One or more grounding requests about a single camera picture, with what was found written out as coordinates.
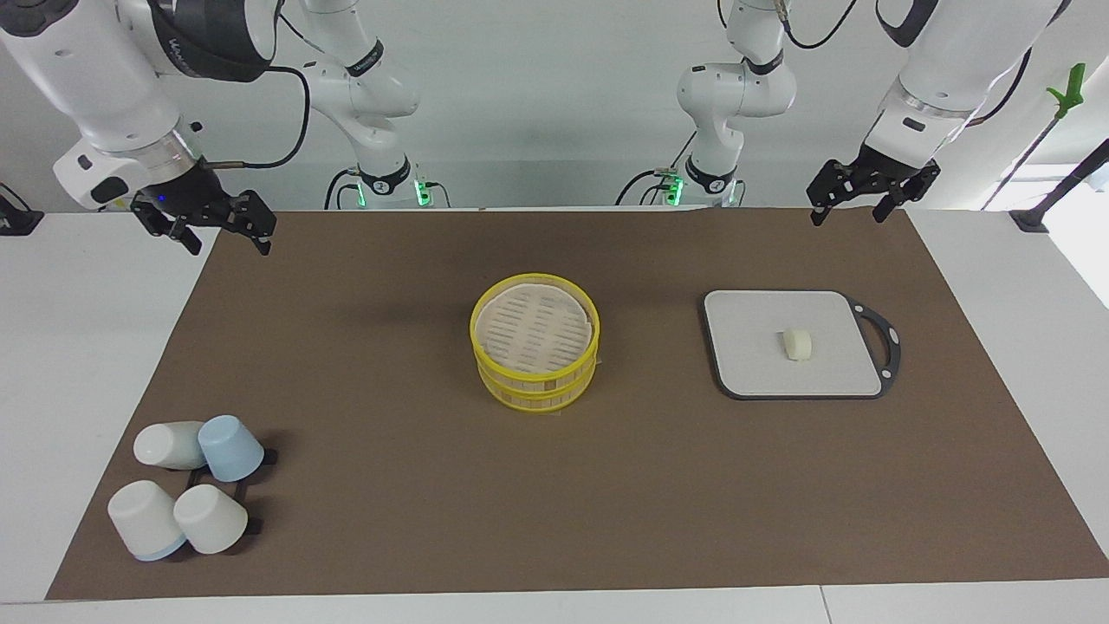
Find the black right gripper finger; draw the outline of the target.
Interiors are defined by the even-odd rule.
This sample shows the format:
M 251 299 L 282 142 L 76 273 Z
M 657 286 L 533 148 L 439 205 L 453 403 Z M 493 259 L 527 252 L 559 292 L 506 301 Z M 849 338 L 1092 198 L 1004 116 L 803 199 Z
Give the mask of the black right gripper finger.
M 149 198 L 132 198 L 131 213 L 151 237 L 169 237 L 171 241 L 179 242 L 192 256 L 199 256 L 199 252 L 202 250 L 202 241 L 199 241 L 197 233 L 190 228 L 186 221 L 169 218 Z
M 269 256 L 277 217 L 255 191 L 227 198 L 227 231 L 250 238 L 262 256 Z

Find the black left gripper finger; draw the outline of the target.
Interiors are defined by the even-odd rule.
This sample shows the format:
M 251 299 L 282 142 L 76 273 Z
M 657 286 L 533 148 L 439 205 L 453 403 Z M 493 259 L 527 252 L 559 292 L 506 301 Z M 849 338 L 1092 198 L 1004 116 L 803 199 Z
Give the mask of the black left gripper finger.
M 812 224 L 821 226 L 832 209 L 854 198 L 853 173 L 854 168 L 849 165 L 844 165 L 838 158 L 830 158 L 808 182 L 807 197 L 812 206 L 808 219 Z
M 872 209 L 872 217 L 876 224 L 883 224 L 891 217 L 891 214 L 898 209 L 906 202 L 918 202 L 928 190 L 932 183 L 940 174 L 938 163 L 927 163 L 920 171 L 912 174 L 908 180 L 892 183 L 891 190 L 881 198 L 879 204 Z

